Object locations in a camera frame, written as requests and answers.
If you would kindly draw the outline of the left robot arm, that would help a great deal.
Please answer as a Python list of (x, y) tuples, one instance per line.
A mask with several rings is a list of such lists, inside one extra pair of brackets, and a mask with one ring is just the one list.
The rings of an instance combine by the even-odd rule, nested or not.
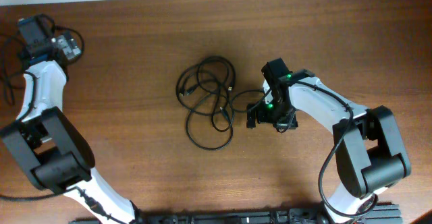
[(16, 119), (1, 129), (1, 140), (29, 182), (80, 203), (99, 223), (143, 223), (136, 205), (120, 196), (95, 167), (91, 147), (63, 114), (69, 65), (84, 54), (84, 39), (71, 28), (38, 14), (18, 21), (26, 85)]

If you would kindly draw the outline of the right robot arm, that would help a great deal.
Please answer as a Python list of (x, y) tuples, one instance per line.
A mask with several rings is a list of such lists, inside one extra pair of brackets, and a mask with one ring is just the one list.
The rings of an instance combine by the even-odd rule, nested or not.
[(326, 87), (307, 69), (293, 72), (282, 59), (261, 70), (264, 97), (247, 110), (248, 128), (269, 123), (279, 133), (298, 127), (303, 111), (331, 132), (334, 145), (318, 176), (322, 203), (313, 209), (289, 211), (289, 221), (301, 223), (368, 223), (381, 211), (384, 223), (401, 223), (378, 196), (411, 174), (396, 118), (392, 111), (358, 105)]

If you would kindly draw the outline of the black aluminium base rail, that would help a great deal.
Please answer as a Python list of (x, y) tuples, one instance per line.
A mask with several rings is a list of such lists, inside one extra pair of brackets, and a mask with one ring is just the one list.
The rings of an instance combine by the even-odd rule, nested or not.
[[(243, 213), (141, 215), (135, 222), (150, 224), (301, 224), (332, 223), (333, 221), (323, 212), (322, 207), (314, 207)], [(403, 224), (404, 221), (397, 204), (379, 204), (368, 214), (351, 222), (358, 224)]]

